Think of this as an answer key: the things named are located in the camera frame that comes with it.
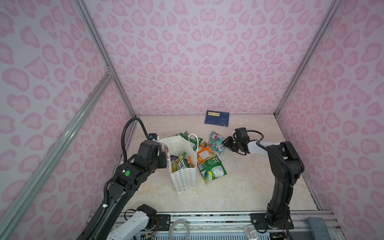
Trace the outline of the purple Fox's berries candy bag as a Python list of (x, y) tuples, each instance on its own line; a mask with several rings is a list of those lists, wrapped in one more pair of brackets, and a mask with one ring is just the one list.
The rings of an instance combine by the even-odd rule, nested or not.
[(171, 162), (175, 162), (178, 158), (178, 156), (170, 155)]

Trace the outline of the yellow green Fox's candy bag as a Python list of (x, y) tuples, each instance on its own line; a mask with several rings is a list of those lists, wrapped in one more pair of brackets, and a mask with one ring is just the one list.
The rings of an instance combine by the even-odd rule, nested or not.
[(172, 173), (175, 173), (176, 171), (181, 169), (188, 169), (188, 165), (185, 162), (186, 156), (187, 153), (184, 152), (179, 156), (179, 158), (175, 162), (171, 162)]

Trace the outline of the teal Fox's mint candy bag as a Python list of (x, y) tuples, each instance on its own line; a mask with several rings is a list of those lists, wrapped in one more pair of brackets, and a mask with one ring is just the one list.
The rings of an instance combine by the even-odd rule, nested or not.
[(216, 151), (219, 155), (225, 150), (225, 145), (223, 144), (224, 138), (216, 133), (215, 131), (212, 131), (209, 138), (209, 145), (210, 147)]

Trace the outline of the white paper bag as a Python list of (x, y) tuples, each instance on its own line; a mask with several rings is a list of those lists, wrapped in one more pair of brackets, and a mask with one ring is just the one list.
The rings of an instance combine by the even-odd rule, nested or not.
[(200, 140), (195, 134), (160, 139), (167, 157), (166, 168), (178, 194), (197, 186), (199, 143)]

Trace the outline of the pink orange Fox's candy bag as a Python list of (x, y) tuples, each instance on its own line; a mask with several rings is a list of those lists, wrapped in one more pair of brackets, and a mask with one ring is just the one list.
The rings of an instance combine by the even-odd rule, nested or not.
[(193, 168), (193, 162), (192, 162), (192, 158), (191, 157), (186, 157), (185, 158), (185, 162), (187, 163), (188, 165), (188, 168)]

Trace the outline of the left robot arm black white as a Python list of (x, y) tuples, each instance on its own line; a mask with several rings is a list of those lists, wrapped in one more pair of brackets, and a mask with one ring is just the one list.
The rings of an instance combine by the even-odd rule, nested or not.
[(161, 143), (145, 140), (137, 154), (130, 158), (122, 149), (124, 162), (119, 165), (111, 179), (103, 187), (103, 200), (95, 215), (77, 237), (78, 240), (105, 240), (121, 211), (134, 196), (142, 183), (156, 169), (167, 167), (167, 154)]

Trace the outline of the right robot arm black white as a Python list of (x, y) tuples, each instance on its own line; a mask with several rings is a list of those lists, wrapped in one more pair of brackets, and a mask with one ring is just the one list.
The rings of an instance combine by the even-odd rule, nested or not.
[(275, 183), (267, 206), (266, 224), (272, 229), (281, 226), (287, 229), (294, 186), (305, 166), (291, 142), (266, 144), (263, 139), (264, 135), (259, 131), (237, 128), (232, 136), (223, 140), (223, 145), (243, 156), (260, 154), (261, 150), (267, 153)]

